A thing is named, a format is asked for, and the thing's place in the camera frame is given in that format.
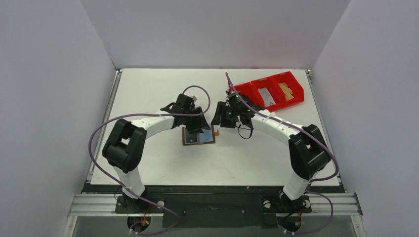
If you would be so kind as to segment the brown leather card holder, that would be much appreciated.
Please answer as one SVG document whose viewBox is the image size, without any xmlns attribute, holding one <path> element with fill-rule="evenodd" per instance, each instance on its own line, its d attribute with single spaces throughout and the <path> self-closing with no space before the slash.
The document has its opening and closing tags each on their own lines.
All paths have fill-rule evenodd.
<svg viewBox="0 0 419 237">
<path fill-rule="evenodd" d="M 185 127 L 182 128 L 182 145 L 185 145 L 185 133 L 188 132 Z M 210 130 L 205 130 L 203 133 L 199 133 L 200 142 L 198 144 L 192 145 L 204 145 L 204 144 L 213 144 L 216 142 L 216 136 L 219 135 L 219 131 L 214 129 L 214 126 L 211 126 Z"/>
</svg>

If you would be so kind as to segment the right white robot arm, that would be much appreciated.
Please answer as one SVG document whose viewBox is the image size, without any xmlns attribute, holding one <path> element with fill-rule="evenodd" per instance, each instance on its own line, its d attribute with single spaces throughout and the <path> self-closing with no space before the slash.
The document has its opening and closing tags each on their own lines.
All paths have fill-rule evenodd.
<svg viewBox="0 0 419 237">
<path fill-rule="evenodd" d="M 226 101 L 219 101 L 212 125 L 225 128 L 247 126 L 264 132 L 289 147 L 292 175 L 279 196 L 279 206 L 291 211 L 308 190 L 316 175 L 331 161 L 320 129 L 311 124 L 302 126 L 287 122 L 263 106 L 254 104 L 244 94 L 231 92 Z"/>
</svg>

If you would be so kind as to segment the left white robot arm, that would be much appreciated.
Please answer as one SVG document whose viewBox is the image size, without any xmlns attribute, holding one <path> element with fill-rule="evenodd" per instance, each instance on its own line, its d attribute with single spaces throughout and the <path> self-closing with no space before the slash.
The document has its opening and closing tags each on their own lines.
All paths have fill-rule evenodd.
<svg viewBox="0 0 419 237">
<path fill-rule="evenodd" d="M 143 195 L 146 188 L 138 170 L 145 142 L 165 130 L 185 126 L 192 134 L 210 130 L 203 109 L 195 105 L 192 97 L 179 94 L 177 100 L 160 109 L 156 116 L 145 116 L 136 121 L 118 119 L 102 150 L 102 156 L 117 172 L 125 186 L 123 193 L 129 197 L 128 206 L 134 212 L 147 207 Z"/>
</svg>

